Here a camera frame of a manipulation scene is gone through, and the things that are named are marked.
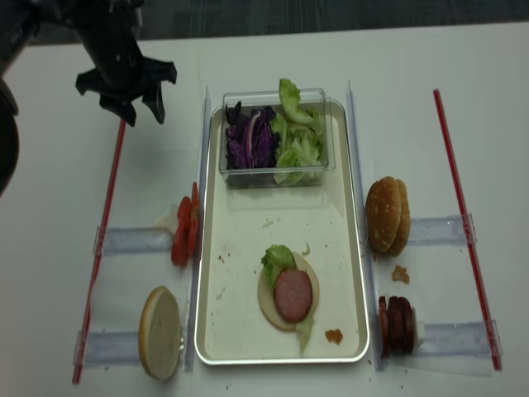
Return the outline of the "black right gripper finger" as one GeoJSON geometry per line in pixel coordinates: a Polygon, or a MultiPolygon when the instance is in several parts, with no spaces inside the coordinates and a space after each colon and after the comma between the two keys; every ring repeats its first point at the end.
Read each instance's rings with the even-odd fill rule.
{"type": "Polygon", "coordinates": [[[159,124],[164,123],[165,110],[162,98],[161,83],[150,86],[142,95],[142,102],[152,111],[159,124]]]}

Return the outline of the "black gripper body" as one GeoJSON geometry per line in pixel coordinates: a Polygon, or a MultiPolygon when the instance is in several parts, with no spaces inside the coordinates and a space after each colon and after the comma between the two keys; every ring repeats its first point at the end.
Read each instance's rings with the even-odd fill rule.
{"type": "Polygon", "coordinates": [[[78,75],[79,93],[92,91],[131,102],[164,81],[176,82],[174,63],[143,56],[126,18],[108,16],[97,22],[76,22],[74,27],[94,63],[93,69],[78,75]]]}

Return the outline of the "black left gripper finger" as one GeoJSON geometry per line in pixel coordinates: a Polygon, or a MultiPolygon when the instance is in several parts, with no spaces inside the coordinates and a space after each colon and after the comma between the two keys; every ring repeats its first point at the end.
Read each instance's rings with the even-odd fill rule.
{"type": "Polygon", "coordinates": [[[133,127],[136,124],[136,110],[129,101],[120,101],[115,98],[101,95],[99,105],[104,110],[114,113],[121,120],[133,127]]]}

